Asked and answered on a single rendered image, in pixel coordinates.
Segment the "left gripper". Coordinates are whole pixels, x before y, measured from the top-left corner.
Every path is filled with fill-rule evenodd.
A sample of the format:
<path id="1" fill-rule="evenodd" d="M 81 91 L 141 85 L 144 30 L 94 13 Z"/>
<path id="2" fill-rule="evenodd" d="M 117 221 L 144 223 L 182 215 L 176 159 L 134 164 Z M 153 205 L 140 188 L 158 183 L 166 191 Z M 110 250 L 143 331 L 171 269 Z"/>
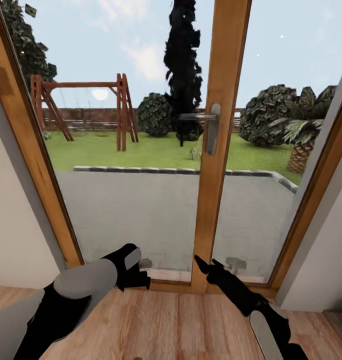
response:
<path id="1" fill-rule="evenodd" d="M 151 278 L 148 276 L 147 271 L 140 271 L 139 269 L 139 272 L 136 274 L 136 276 L 131 279 L 124 276 L 117 283 L 117 287 L 120 290 L 130 287 L 144 287 L 144 286 L 146 286 L 146 288 L 149 289 L 150 283 L 151 283 Z"/>

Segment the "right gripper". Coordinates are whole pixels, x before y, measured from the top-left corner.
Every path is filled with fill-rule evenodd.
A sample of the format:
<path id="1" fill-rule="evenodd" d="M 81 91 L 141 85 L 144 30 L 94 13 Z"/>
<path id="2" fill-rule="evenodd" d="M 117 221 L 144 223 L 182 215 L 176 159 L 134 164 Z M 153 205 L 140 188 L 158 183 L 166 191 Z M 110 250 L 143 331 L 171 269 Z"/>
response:
<path id="1" fill-rule="evenodd" d="M 223 268 L 223 265 L 215 259 L 212 259 L 213 264 L 207 264 L 198 255 L 194 255 L 194 259 L 199 265 L 203 274 L 207 274 L 207 281 L 210 284 L 216 284 L 223 293 L 233 301 L 234 294 L 239 287 L 245 285 L 237 276 L 230 273 Z"/>

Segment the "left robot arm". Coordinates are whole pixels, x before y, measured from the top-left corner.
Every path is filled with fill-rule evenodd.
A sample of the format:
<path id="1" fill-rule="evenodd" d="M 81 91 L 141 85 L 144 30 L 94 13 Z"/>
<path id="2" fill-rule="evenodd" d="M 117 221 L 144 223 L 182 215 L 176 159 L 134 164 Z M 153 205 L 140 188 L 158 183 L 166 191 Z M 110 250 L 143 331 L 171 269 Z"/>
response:
<path id="1" fill-rule="evenodd" d="M 0 360 L 39 360 L 75 331 L 114 287 L 150 288 L 150 259 L 128 244 L 94 262 L 61 272 L 39 291 L 0 308 Z"/>

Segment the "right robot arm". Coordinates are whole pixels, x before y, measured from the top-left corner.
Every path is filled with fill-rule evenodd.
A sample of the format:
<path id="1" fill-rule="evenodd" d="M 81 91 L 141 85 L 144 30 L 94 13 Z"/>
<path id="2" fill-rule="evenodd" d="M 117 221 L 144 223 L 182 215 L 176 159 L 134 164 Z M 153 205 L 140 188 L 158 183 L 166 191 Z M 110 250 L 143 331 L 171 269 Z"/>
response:
<path id="1" fill-rule="evenodd" d="M 239 269 L 246 269 L 247 262 L 227 257 L 223 266 L 212 259 L 207 264 L 198 255 L 194 259 L 207 281 L 216 284 L 249 321 L 265 360 L 308 360 L 302 347 L 289 343 L 292 333 L 288 317 L 277 306 L 260 293 L 252 292 L 237 275 Z"/>

